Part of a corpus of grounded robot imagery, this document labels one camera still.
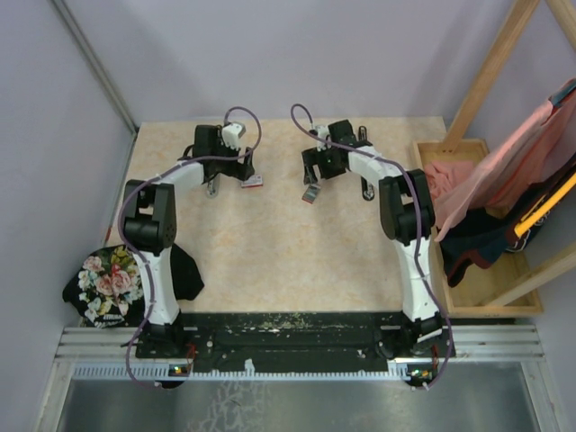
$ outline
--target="pink towel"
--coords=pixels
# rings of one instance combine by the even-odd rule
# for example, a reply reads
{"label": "pink towel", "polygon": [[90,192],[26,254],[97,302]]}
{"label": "pink towel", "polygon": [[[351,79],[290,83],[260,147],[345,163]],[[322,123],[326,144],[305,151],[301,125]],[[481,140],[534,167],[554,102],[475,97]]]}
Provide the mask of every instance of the pink towel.
{"label": "pink towel", "polygon": [[[561,137],[576,107],[572,92],[560,109],[550,101],[540,105],[497,150],[468,175],[461,161],[436,161],[425,167],[434,200],[441,241],[469,208],[511,207],[532,183],[543,180],[545,160]],[[444,173],[447,179],[438,180]]]}
{"label": "pink towel", "polygon": [[474,163],[471,160],[456,160],[446,163],[441,160],[433,160],[424,167],[424,173],[430,196],[435,201],[462,183],[474,170]]}

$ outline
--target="marble-pattern surface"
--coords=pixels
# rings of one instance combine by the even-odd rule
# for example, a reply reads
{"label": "marble-pattern surface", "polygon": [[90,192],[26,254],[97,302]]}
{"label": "marble-pattern surface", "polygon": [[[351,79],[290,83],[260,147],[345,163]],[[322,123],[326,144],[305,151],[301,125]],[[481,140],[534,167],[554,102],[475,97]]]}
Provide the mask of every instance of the marble-pattern surface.
{"label": "marble-pattern surface", "polygon": [[[339,119],[318,119],[328,124]],[[440,117],[350,119],[386,158],[413,167],[414,140],[437,140]],[[170,168],[193,143],[193,121],[144,123],[127,178],[145,179]],[[245,145],[256,126],[245,121]],[[206,284],[183,311],[395,311],[401,280],[392,243],[380,225],[378,199],[361,197],[360,177],[346,173],[321,181],[314,204],[302,200],[301,151],[315,142],[290,120],[262,121],[254,156],[264,186],[241,189],[222,176],[220,193],[205,187],[177,204],[176,243],[198,263]],[[118,243],[116,229],[109,243]]]}

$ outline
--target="floral fabric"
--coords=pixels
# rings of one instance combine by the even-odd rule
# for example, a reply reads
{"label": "floral fabric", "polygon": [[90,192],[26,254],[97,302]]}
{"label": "floral fabric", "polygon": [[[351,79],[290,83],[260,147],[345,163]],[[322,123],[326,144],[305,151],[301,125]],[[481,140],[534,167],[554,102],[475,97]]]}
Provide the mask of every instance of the floral fabric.
{"label": "floral fabric", "polygon": [[[193,258],[178,245],[170,252],[172,284],[177,300],[194,300],[204,287]],[[95,327],[138,326],[144,316],[140,271],[124,245],[91,254],[62,293]]]}
{"label": "floral fabric", "polygon": [[140,271],[124,245],[99,249],[89,256],[63,297],[99,328],[135,324],[134,319],[141,320],[144,311]]}

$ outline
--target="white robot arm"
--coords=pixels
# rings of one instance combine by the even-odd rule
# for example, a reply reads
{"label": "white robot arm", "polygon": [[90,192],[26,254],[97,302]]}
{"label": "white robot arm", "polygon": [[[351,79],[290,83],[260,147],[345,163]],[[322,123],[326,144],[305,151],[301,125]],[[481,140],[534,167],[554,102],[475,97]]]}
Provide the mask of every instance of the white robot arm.
{"label": "white robot arm", "polygon": [[328,129],[330,140],[343,143],[364,154],[346,151],[334,146],[317,146],[302,152],[304,162],[304,183],[318,182],[314,166],[318,166],[321,178],[331,178],[344,174],[347,170],[359,174],[375,189],[379,190],[382,228],[393,242],[400,261],[402,279],[402,311],[407,328],[412,328],[408,344],[417,346],[442,334],[442,320],[438,307],[431,299],[425,283],[431,287],[429,266],[430,229],[434,224],[434,210],[429,196],[424,173],[410,171],[418,195],[422,227],[425,231],[420,239],[418,262],[423,275],[415,262],[416,226],[414,204],[403,204],[401,196],[408,193],[401,171],[393,165],[385,164],[376,158],[382,155],[365,139],[356,139],[349,121],[339,121],[326,126],[316,126],[310,131]]}
{"label": "white robot arm", "polygon": [[[353,173],[365,178],[368,183],[376,189],[378,189],[380,180],[386,177],[401,176],[401,172],[396,166],[387,165],[375,159],[375,157],[380,157],[382,154],[376,151],[374,147],[363,146],[358,149],[365,153],[370,153],[373,157],[364,156],[359,153],[350,153],[348,155],[349,169]],[[392,242],[396,247],[400,261],[403,289],[402,310],[404,314],[411,321],[416,319],[427,320],[434,317],[438,313],[438,307],[431,301],[428,291],[424,286],[423,278],[420,276],[416,268],[416,263],[414,262],[416,240],[411,240],[407,246],[398,240],[393,240]],[[431,286],[428,253],[429,243],[429,237],[421,239],[419,262],[428,285]]]}
{"label": "white robot arm", "polygon": [[[127,207],[123,220],[124,235],[142,254],[134,255],[144,291],[145,308],[152,307],[148,322],[151,326],[170,326],[180,314],[176,301],[170,253],[176,238],[176,200],[191,189],[210,182],[222,173],[239,180],[247,180],[254,174],[252,159],[242,164],[236,161],[207,160],[190,163],[186,155],[192,151],[193,158],[202,156],[236,156],[241,148],[240,139],[246,128],[233,122],[219,126],[198,126],[194,135],[194,145],[184,152],[184,157],[175,164],[174,171],[160,182],[151,184],[138,194]],[[124,199],[142,182],[130,180],[125,187]],[[146,214],[140,209],[153,207],[153,213]],[[146,271],[148,262],[152,280]],[[154,304],[151,290],[154,287]]]}

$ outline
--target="wooden box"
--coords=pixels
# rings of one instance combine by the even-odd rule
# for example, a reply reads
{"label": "wooden box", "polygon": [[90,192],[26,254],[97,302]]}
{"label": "wooden box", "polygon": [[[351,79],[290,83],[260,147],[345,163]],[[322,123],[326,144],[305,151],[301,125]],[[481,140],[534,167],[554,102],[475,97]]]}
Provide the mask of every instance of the wooden box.
{"label": "wooden box", "polygon": [[[454,152],[442,150],[440,145],[440,141],[416,142],[414,158],[417,165],[423,168],[431,160],[471,160],[478,163],[488,154],[483,139],[462,139]],[[444,301],[451,317],[515,318],[530,317],[542,312],[537,290],[505,306],[487,305],[529,272],[526,257],[522,252],[504,254],[486,270],[471,265],[466,270],[464,279],[454,288],[448,286],[440,246],[434,241],[430,246],[430,266],[436,293],[440,300]]]}

